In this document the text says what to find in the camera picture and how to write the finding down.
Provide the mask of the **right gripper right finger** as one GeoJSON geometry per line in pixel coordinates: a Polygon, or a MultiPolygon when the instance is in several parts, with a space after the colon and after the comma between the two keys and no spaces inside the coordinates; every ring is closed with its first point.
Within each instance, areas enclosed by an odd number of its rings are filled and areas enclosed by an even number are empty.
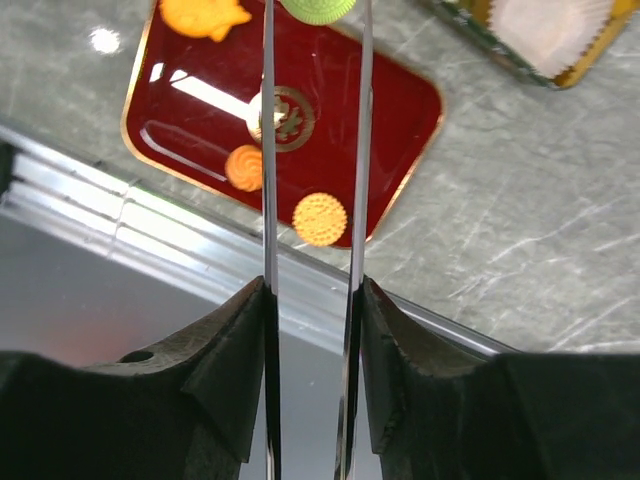
{"type": "Polygon", "coordinates": [[[403,190],[399,306],[352,251],[366,392],[386,479],[639,475],[639,12],[567,89],[529,83],[427,1],[362,5],[376,46],[453,88],[403,190]]]}

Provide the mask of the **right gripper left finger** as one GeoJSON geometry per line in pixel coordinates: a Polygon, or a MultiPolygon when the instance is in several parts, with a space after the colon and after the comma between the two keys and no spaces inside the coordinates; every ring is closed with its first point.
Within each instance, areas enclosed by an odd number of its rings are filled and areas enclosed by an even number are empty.
{"type": "Polygon", "coordinates": [[[235,479],[275,320],[257,277],[209,315],[112,362],[1,354],[5,479],[235,479]]]}

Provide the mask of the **green round cookie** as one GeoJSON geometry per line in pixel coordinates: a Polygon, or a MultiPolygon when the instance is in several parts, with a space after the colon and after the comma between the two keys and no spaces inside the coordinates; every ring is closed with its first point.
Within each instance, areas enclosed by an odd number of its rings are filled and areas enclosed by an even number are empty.
{"type": "Polygon", "coordinates": [[[355,0],[281,0],[280,4],[295,19],[309,25],[334,23],[348,14],[355,0]]]}

